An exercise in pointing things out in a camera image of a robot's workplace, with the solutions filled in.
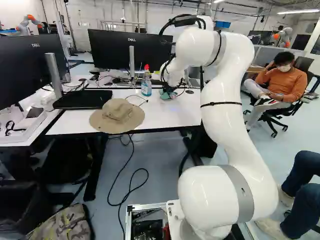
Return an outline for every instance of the face mask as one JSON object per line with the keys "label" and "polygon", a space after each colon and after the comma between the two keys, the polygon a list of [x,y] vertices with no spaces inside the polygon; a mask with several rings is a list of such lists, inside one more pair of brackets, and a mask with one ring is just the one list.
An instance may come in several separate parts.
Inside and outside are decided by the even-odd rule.
{"label": "face mask", "polygon": [[281,72],[286,73],[291,69],[291,64],[277,67]]}

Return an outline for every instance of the hand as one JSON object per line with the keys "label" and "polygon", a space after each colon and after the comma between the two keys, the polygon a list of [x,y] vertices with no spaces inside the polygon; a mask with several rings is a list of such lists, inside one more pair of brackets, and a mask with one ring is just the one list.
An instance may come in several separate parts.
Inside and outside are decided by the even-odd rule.
{"label": "hand", "polygon": [[283,100],[284,100],[284,96],[283,96],[283,95],[277,95],[277,94],[275,94],[275,93],[273,93],[273,92],[269,92],[269,93],[267,93],[267,95],[268,95],[270,98],[272,98],[272,99],[274,99],[274,100],[277,100],[277,101],[283,101]]}
{"label": "hand", "polygon": [[268,66],[266,66],[265,68],[266,68],[266,69],[269,69],[269,68],[271,68],[273,65],[275,65],[275,61],[271,61],[271,62],[268,64]]}

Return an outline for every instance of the man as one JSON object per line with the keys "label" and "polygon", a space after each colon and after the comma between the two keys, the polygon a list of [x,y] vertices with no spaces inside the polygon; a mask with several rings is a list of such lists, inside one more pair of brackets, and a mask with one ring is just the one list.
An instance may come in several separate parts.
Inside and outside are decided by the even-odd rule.
{"label": "man", "polygon": [[283,222],[270,218],[255,221],[257,226],[276,240],[299,239],[317,225],[320,217],[320,184],[309,183],[314,175],[320,176],[320,154],[300,151],[281,187],[279,200],[291,213]]}
{"label": "man", "polygon": [[[280,52],[274,61],[259,73],[255,81],[244,81],[244,86],[257,99],[246,122],[248,132],[265,111],[288,108],[304,94],[308,82],[307,74],[293,67],[294,62],[293,53]],[[267,89],[260,86],[265,83],[268,83]]]}

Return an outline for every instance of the camouflage bag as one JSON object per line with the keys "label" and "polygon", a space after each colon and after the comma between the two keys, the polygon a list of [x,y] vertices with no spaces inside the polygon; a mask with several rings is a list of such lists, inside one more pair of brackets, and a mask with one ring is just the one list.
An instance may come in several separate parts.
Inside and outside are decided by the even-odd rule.
{"label": "camouflage bag", "polygon": [[23,240],[90,240],[91,229],[82,204],[69,206],[39,227],[28,233]]}

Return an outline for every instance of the spray bottle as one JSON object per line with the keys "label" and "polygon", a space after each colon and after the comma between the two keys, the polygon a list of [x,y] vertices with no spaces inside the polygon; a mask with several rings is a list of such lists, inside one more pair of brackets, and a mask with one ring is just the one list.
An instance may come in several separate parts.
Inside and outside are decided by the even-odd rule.
{"label": "spray bottle", "polygon": [[141,93],[146,97],[151,96],[151,93],[152,93],[152,83],[150,81],[150,77],[151,77],[151,74],[149,71],[149,65],[146,64],[144,66],[144,74],[141,82]]}

